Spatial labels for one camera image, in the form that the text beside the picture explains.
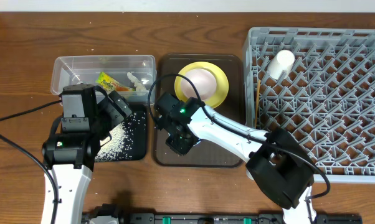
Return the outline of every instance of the dark brown tray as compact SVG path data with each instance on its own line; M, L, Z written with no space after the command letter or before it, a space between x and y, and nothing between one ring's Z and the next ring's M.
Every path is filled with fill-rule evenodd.
M225 101L216 111L234 121L245 123L244 89L242 62L234 55L210 54L168 54L162 58L159 66L159 77L178 73L183 67L193 62L210 62L221 68L229 81L229 92ZM175 78L161 81L157 95L165 91L175 95ZM229 151L212 142L203 140L194 146L185 156L179 156L166 144L168 133L165 130L154 132L153 157L163 166L189 167L237 167L242 161Z

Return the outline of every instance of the wooden stick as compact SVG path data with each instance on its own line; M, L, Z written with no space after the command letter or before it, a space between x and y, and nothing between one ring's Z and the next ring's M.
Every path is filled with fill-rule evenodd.
M257 128L257 116L258 116L258 107L260 106L260 86L261 86L261 80L258 80L257 82L257 96L255 99L255 118L254 118L254 128Z

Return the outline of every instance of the white cylinder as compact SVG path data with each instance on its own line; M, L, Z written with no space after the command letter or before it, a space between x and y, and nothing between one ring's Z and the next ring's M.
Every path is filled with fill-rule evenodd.
M278 80L283 72L288 75L293 67L295 57L289 50L281 50L268 65L269 75Z

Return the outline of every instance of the white wall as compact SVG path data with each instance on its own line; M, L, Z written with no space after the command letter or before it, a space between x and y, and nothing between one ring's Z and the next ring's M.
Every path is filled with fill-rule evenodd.
M0 0L0 11L375 12L375 0Z

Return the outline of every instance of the yellow plate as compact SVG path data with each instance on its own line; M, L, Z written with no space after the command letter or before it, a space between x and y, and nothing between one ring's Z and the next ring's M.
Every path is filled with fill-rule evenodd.
M216 108L226 99L227 92L229 91L229 82L227 81L227 77L222 69L220 69L217 65L209 62L190 63L189 65L186 65L184 68L182 68L182 70L179 71L179 74L185 75L186 72L197 68L206 69L215 77L215 80L217 82L217 90L210 98L204 100L204 102L211 108ZM176 77L174 84L175 93L178 99L186 102L188 98L182 92L181 82L182 78Z

